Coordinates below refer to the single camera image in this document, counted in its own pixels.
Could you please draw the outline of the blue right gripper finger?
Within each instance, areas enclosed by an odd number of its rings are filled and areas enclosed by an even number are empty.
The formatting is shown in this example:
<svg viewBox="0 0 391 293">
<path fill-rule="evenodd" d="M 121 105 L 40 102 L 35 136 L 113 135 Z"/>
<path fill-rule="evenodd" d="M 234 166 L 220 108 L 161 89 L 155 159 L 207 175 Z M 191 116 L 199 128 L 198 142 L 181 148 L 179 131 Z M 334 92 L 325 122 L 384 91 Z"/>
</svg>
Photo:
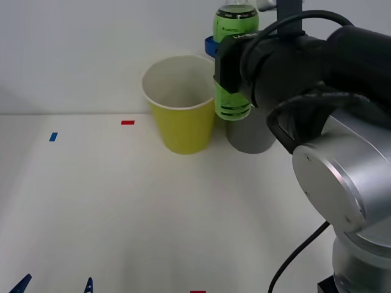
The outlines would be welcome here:
<svg viewBox="0 0 391 293">
<path fill-rule="evenodd" d="M 204 48 L 205 48 L 205 53 L 212 57 L 216 57 L 216 53 L 219 47 L 219 42 L 216 42 L 213 38 L 213 36 L 207 37 L 204 41 Z"/>
</svg>

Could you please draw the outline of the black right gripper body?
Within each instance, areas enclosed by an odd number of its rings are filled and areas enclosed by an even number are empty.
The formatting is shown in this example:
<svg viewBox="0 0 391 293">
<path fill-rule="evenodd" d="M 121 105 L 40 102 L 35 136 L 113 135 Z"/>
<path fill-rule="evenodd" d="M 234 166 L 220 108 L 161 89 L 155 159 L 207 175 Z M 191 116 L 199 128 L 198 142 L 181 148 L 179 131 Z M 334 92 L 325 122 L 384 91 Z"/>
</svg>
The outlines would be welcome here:
<svg viewBox="0 0 391 293">
<path fill-rule="evenodd" d="M 243 81 L 240 73 L 241 58 L 249 43 L 262 31 L 229 35 L 218 46 L 215 56 L 215 81 L 229 93 L 262 93 L 261 68 L 263 54 L 258 48 L 250 53 L 246 73 L 249 83 Z"/>
</svg>

